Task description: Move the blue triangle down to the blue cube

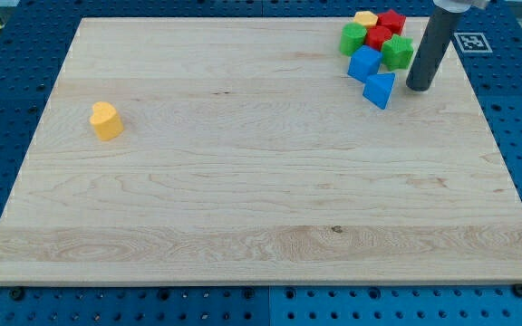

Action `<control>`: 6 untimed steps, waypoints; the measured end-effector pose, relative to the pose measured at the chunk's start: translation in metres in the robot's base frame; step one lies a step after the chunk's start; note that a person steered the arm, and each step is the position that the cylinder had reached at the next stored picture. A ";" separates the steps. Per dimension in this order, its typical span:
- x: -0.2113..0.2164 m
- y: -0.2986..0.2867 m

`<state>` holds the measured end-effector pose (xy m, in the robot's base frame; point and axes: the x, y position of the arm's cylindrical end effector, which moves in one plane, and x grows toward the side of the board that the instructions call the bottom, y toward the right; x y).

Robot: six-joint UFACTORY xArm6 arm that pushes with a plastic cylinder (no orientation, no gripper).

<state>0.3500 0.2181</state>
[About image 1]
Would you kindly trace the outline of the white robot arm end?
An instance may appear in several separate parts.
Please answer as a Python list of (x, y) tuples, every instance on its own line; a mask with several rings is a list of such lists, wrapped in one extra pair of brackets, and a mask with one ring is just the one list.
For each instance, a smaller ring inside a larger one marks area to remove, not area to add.
[(433, 4), (448, 12), (461, 14), (472, 6), (484, 10), (490, 4), (490, 0), (433, 0)]

